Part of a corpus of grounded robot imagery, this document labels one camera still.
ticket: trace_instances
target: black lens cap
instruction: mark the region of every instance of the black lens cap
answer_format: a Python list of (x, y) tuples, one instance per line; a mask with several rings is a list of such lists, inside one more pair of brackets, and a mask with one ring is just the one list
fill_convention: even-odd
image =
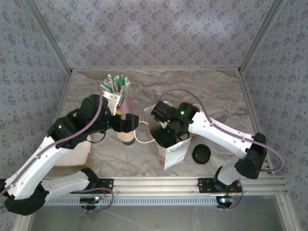
[(205, 144), (199, 144), (193, 149), (192, 155), (196, 163), (205, 164), (210, 160), (211, 150)]

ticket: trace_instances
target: metal frame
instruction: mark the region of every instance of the metal frame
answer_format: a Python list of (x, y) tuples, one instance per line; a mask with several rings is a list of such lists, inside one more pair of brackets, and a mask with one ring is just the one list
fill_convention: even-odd
[[(96, 206), (107, 206), (110, 204), (111, 196), (100, 196), (99, 200), (95, 202)], [(81, 199), (93, 199), (86, 195), (78, 196), (62, 196), (61, 198), (52, 199), (46, 203), (51, 206), (85, 206), (86, 201)], [(170, 206), (170, 205), (218, 205), (216, 197), (213, 196), (117, 196), (112, 206)]]
[(276, 20), (281, 8), (284, 6), (286, 0), (274, 0), (272, 5), (270, 6), (263, 23), (259, 27), (254, 39), (251, 42), (248, 51), (243, 58), (241, 65), (240, 65), (240, 74), (244, 74), (247, 68), (249, 67), (251, 61), (253, 60), (256, 52), (259, 50), (265, 36), (267, 35), (268, 31), (270, 30), (271, 26)]
[[(64, 102), (69, 90), (72, 77), (70, 76), (64, 91), (62, 93), (60, 105), (56, 118), (61, 116)], [(243, 76), (239, 76), (239, 81), (243, 90), (244, 99), (246, 101), (253, 128), (255, 131), (261, 131), (260, 125), (251, 104), (251, 97)], [(268, 159), (268, 165), (272, 168), (272, 163)], [(141, 196), (185, 196), (185, 197), (207, 197), (207, 196), (222, 196), (223, 193), (199, 193), (197, 186), (198, 178), (200, 177), (115, 177), (113, 192), (117, 197), (141, 197)], [(287, 195), (287, 186), (283, 176), (265, 175), (260, 176), (257, 180), (242, 179), (245, 196), (249, 195), (276, 195), (280, 212), (287, 231), (301, 230), (296, 219), (291, 200)], [(24, 227), (28, 227), (31, 215), (23, 218), (18, 216), (13, 230), (23, 231)]]
[[(252, 105), (251, 95), (249, 93), (248, 86), (247, 86), (247, 83), (246, 83), (246, 80), (243, 74), (239, 76), (239, 81), (240, 81), (241, 88), (243, 91), (243, 96), (244, 96), (244, 99), (245, 99), (245, 102), (246, 102), (246, 105), (249, 111), (249, 115), (250, 115), (251, 123), (253, 125), (254, 132), (259, 131), (262, 133), (260, 122), (258, 120), (255, 108)], [(270, 158), (267, 158), (267, 162), (271, 169), (274, 168), (273, 163)], [(295, 215), (290, 196), (288, 194), (281, 193), (281, 194), (276, 195), (276, 199), (278, 202), (278, 206), (279, 206), (286, 230), (300, 231), (301, 228), (299, 226), (299, 222)]]
[(70, 73), (70, 67), (68, 62), (65, 59), (64, 54), (62, 53), (56, 39), (54, 38), (51, 30), (49, 29), (44, 17), (42, 16), (41, 12), (39, 11), (38, 6), (34, 2), (34, 0), (24, 0), (27, 8), (29, 9), (30, 13), (34, 21), (37, 23), (39, 29), (41, 30), (43, 36), (45, 37), (47, 43), (49, 44), (52, 52), (57, 57), (62, 69), (66, 73)]
[(121, 72), (121, 71), (220, 71), (220, 72), (231, 72), (232, 74), (238, 73), (237, 67), (205, 67), (205, 68), (199, 68), (199, 67), (193, 67), (193, 68), (187, 68), (187, 67), (177, 67), (177, 68), (171, 68), (171, 67), (158, 67), (158, 68), (74, 68), (74, 71), (77, 72), (87, 72), (87, 71), (104, 71), (104, 72)]

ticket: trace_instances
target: pen holder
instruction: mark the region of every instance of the pen holder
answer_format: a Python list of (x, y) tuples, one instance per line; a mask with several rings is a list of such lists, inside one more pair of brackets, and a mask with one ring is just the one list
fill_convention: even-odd
[(117, 110), (121, 112), (121, 115), (125, 115), (130, 112), (130, 109), (131, 109), (131, 103), (129, 95), (127, 93), (123, 100), (122, 105), (119, 108), (117, 108)]

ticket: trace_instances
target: metal corner post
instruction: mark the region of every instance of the metal corner post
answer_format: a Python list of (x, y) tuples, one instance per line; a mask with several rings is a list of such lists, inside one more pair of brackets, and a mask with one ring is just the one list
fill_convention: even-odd
[(261, 26), (259, 27), (259, 30), (257, 31), (254, 39), (252, 40), (251, 45), (245, 54), (245, 57), (243, 58), (240, 64), (240, 74), (244, 74), (247, 68), (249, 67), (251, 61), (253, 60), (256, 52), (261, 46), (265, 36), (267, 35), (274, 21), (276, 20), (276, 17), (280, 12), (281, 8), (284, 6), (285, 2), (286, 0), (273, 1), (272, 5), (269, 8), (268, 13), (266, 14)]
[(61, 51), (56, 39), (54, 38), (51, 30), (49, 29), (46, 21), (44, 20), (43, 15), (39, 11), (38, 6), (34, 2), (34, 0), (24, 0), (24, 2), (26, 4), (28, 10), (30, 11), (34, 21), (37, 23), (39, 29), (41, 30), (44, 38), (46, 39), (47, 43), (49, 44), (52, 52), (57, 57), (62, 69), (66, 73), (70, 73), (71, 70), (70, 70), (69, 64), (66, 61), (65, 56), (62, 53), (62, 51)]
[(65, 85), (63, 87), (63, 91), (62, 91), (62, 95), (60, 98), (60, 102), (58, 105), (58, 109), (54, 118), (54, 122), (61, 116), (63, 108), (64, 108), (64, 103), (68, 94), (68, 90), (69, 90), (69, 86), (71, 85), (71, 81), (72, 81), (72, 74), (69, 73), (65, 82)]
[[(251, 123), (253, 125), (255, 132), (262, 132), (255, 108), (252, 103), (251, 95), (249, 93), (248, 86), (246, 84), (246, 80), (244, 78), (244, 75), (241, 74), (239, 77), (239, 81), (241, 84), (241, 88), (243, 91), (243, 96), (245, 99), (245, 102), (247, 104), (247, 108), (250, 114)], [(273, 168), (273, 163), (270, 158), (267, 158), (268, 165), (270, 168)], [(276, 195), (277, 203), (280, 209), (280, 213), (282, 215), (282, 219), (285, 225), (285, 228), (287, 231), (300, 231), (301, 228), (299, 226), (298, 220), (296, 218), (291, 198), (287, 193), (279, 193)]]

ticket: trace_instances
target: patterned wallpaper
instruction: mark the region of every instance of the patterned wallpaper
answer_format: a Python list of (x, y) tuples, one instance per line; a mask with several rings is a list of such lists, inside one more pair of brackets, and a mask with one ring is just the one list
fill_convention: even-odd
[(238, 67), (272, 0), (36, 0), (71, 68)]
[[(0, 1), (0, 8), (0, 178), (7, 178), (42, 141), (67, 75), (23, 1)], [(0, 231), (14, 218), (0, 210)]]
[(307, 45), (308, 3), (287, 1), (245, 73), (263, 132), (286, 160), (279, 174), (287, 178), (303, 230), (308, 230)]

